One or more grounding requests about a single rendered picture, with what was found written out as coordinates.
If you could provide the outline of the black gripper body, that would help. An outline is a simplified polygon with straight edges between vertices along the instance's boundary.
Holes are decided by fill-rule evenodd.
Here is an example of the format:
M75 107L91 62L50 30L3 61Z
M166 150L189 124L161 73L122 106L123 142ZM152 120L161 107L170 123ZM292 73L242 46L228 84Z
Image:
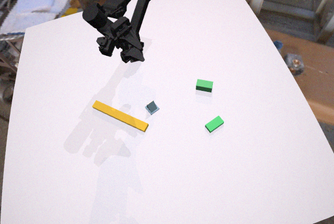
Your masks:
M127 17L120 17L116 22L110 24L107 26L105 32L109 32L112 34L112 36L116 37L114 39L114 43L117 49L122 47L122 52L121 52L121 59L124 63L128 63L130 59L125 60L124 55L129 52L131 49L134 47L131 45L128 45L127 42L121 42L119 43L117 40L117 36L121 34L122 31L124 31L128 26L130 26L129 18Z

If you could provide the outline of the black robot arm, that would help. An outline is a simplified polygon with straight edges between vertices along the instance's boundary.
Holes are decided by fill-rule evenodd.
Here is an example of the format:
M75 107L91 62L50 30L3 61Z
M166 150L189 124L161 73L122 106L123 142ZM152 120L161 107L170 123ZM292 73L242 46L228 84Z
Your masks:
M103 5L93 2L92 5L86 7L82 12L83 20L89 23L92 27L96 28L104 37L98 37L96 42L101 54L111 57L115 48L114 39L111 33L105 32L108 25L113 22L108 19L119 19L123 17L127 11L127 4L131 0L107 0ZM138 38L142 49L140 52L143 55L144 42L140 41L139 30L146 13L150 0L138 0L134 9L133 16L130 21L136 37Z

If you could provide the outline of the green rectangular block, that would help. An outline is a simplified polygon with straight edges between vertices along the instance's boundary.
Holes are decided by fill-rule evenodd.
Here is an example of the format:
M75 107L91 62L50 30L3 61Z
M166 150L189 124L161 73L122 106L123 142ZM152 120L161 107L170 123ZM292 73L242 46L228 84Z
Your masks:
M197 79L196 90L211 92L213 81Z
M215 129L217 129L220 125L222 125L224 121L222 120L221 117L217 116L215 119L210 121L205 125L206 129L211 133Z

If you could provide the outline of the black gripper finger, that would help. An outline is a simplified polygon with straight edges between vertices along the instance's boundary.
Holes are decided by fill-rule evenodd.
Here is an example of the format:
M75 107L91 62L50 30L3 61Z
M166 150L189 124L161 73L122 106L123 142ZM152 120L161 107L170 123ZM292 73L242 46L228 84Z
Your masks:
M119 43L127 42L129 45L133 46L134 48L137 48L139 50L142 49L142 46L138 38L136 37L135 32L131 25L128 26L124 31L121 32L121 34L117 36L117 40Z
M142 55L142 53L140 52L139 49L137 48L133 48L131 49L129 52L127 52L125 55L124 55L124 59L125 60L128 60L130 58L133 58L135 60L138 60L138 61L141 61L141 62L144 62L145 59Z

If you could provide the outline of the yellow bar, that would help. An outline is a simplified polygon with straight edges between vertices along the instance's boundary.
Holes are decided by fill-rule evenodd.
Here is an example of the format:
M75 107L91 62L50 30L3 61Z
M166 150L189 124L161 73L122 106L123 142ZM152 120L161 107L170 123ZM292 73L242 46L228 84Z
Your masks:
M104 103L101 103L100 101L95 101L95 103L92 106L94 109L103 112L109 116L112 116L113 118L120 120L121 122L130 125L142 132L145 133L146 129L148 128L148 123L145 123L139 119L136 119L126 113L123 113L117 109L114 109Z

